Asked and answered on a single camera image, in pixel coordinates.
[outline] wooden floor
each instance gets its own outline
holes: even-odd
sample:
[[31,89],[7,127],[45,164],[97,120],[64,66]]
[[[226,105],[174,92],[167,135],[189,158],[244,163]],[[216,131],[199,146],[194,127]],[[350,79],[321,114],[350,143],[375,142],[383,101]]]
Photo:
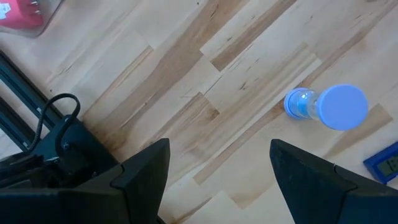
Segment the wooden floor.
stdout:
[[[397,4],[70,0],[40,37],[1,34],[0,47],[47,96],[76,94],[81,120],[119,161],[170,138],[167,223],[293,223],[272,138],[366,177],[362,161],[398,140]],[[368,97],[354,130],[294,121],[281,107],[296,86],[337,83]],[[35,127],[3,83],[0,94]],[[0,144],[2,156],[18,150],[4,133]]]

